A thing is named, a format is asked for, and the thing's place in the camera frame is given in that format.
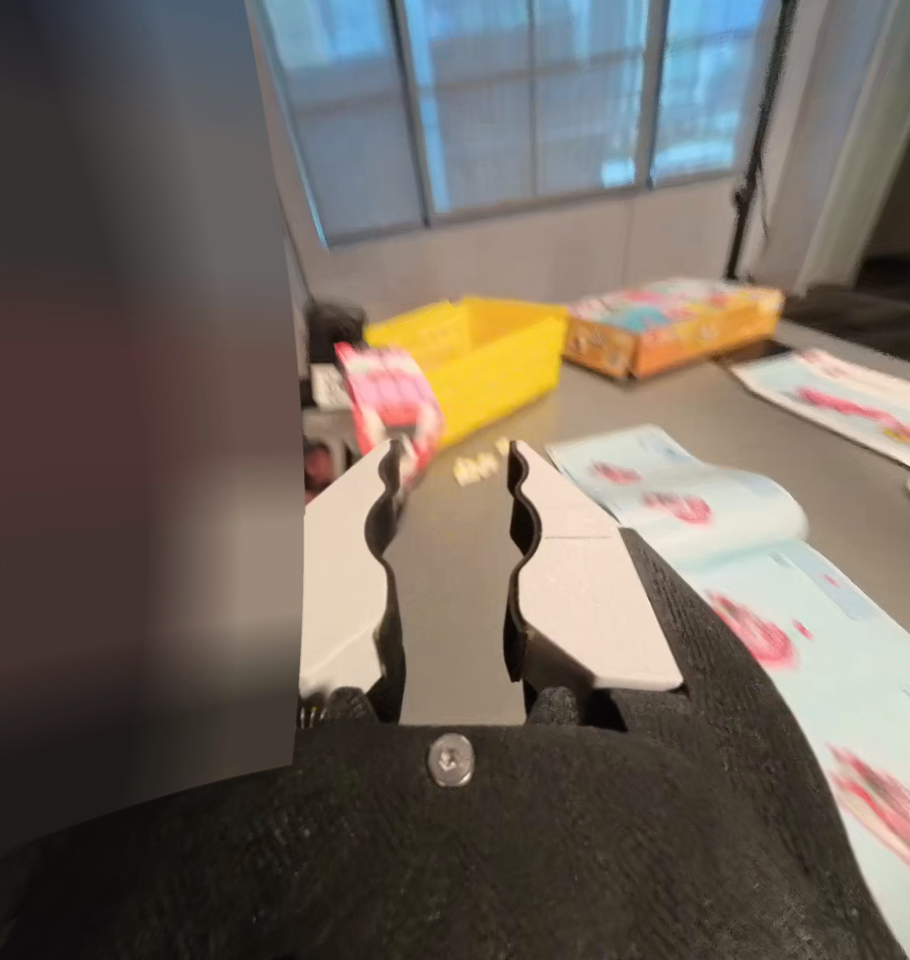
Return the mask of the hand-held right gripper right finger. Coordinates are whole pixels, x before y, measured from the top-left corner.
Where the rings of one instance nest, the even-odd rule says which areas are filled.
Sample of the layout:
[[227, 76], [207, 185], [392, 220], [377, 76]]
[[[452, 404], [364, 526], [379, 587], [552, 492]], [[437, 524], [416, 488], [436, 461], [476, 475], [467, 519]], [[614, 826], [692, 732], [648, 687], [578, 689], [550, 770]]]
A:
[[507, 456], [509, 575], [504, 658], [525, 712], [567, 690], [581, 717], [615, 719], [617, 690], [679, 693], [685, 681], [617, 521], [528, 443]]

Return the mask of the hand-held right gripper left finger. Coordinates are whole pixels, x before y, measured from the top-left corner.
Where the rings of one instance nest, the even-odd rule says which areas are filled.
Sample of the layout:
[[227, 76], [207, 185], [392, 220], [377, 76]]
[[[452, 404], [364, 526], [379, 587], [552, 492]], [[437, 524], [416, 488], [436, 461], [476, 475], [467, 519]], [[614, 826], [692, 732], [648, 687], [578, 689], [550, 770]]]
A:
[[386, 440], [306, 507], [298, 693], [309, 710], [356, 689], [380, 721], [401, 719], [406, 657], [385, 556], [401, 494], [401, 442]]

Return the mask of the small pale yellow toy bricks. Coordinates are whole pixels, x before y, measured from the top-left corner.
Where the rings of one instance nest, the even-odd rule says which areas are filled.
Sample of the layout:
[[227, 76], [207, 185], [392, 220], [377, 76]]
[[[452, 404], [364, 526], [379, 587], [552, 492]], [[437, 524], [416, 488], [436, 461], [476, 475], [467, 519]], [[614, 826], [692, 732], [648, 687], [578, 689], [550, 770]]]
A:
[[452, 476], [456, 484], [463, 488], [495, 476], [509, 452], [509, 439], [501, 437], [497, 438], [491, 450], [484, 450], [470, 457], [458, 457], [452, 466]]

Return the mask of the pink printed small box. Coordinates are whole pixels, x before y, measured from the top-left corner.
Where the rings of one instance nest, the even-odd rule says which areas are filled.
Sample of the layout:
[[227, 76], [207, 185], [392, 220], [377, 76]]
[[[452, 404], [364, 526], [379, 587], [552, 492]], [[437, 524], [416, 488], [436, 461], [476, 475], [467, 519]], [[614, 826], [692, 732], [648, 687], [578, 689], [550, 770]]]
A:
[[400, 482], [411, 487], [445, 433], [442, 409], [425, 374], [408, 352], [394, 346], [337, 342], [334, 352], [360, 452], [398, 441]]

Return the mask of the open pale blue instruction booklet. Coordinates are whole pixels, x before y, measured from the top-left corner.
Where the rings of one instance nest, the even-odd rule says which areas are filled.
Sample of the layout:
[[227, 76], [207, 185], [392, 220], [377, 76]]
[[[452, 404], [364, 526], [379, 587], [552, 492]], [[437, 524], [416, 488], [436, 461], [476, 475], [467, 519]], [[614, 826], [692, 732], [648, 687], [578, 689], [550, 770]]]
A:
[[768, 672], [887, 900], [910, 889], [910, 633], [807, 542], [798, 501], [644, 425], [548, 457], [689, 583]]

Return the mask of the yellow plastic bin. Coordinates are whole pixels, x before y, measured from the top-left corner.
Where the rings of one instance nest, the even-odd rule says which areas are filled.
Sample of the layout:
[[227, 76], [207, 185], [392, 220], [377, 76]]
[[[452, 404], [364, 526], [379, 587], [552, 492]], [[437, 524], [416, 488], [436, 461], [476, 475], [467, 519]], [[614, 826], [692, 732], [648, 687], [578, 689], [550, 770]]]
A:
[[372, 324], [365, 342], [412, 356], [440, 407], [446, 450], [557, 388], [568, 326], [561, 305], [464, 297]]

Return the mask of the orange printed cardboard box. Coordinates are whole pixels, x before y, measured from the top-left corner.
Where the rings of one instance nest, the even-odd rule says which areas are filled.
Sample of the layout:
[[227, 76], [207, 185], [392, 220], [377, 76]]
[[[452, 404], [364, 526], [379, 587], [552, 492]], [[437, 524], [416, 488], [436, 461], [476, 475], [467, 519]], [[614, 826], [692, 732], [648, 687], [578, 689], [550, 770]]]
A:
[[607, 378], [642, 379], [771, 338], [786, 296], [727, 280], [672, 278], [566, 306], [563, 360]]

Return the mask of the pale blue instruction sheet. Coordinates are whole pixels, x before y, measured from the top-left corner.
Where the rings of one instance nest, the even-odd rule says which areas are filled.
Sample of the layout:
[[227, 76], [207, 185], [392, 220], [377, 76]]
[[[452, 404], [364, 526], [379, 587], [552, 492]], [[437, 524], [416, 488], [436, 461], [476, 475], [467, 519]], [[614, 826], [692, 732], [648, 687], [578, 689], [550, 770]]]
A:
[[789, 350], [733, 365], [766, 402], [910, 470], [910, 382], [822, 350]]

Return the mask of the black stand pole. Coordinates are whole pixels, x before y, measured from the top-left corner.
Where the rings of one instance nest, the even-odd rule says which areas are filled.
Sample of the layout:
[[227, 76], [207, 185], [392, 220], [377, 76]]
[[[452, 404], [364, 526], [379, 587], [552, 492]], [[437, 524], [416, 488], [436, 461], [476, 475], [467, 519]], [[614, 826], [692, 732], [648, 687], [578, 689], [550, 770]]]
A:
[[779, 1], [777, 3], [773, 39], [765, 62], [756, 119], [749, 142], [747, 164], [732, 194], [734, 223], [725, 262], [724, 280], [727, 282], [738, 281], [739, 263], [749, 232], [752, 209], [763, 180], [766, 142], [785, 70], [785, 61], [798, 6], [798, 1]]

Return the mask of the window with grey frame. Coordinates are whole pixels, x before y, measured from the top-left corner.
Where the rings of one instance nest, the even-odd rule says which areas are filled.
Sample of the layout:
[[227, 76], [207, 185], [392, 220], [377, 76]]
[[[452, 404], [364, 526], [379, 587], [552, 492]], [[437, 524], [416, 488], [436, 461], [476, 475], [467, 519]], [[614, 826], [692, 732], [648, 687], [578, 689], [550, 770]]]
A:
[[328, 248], [735, 173], [775, 4], [253, 6]]

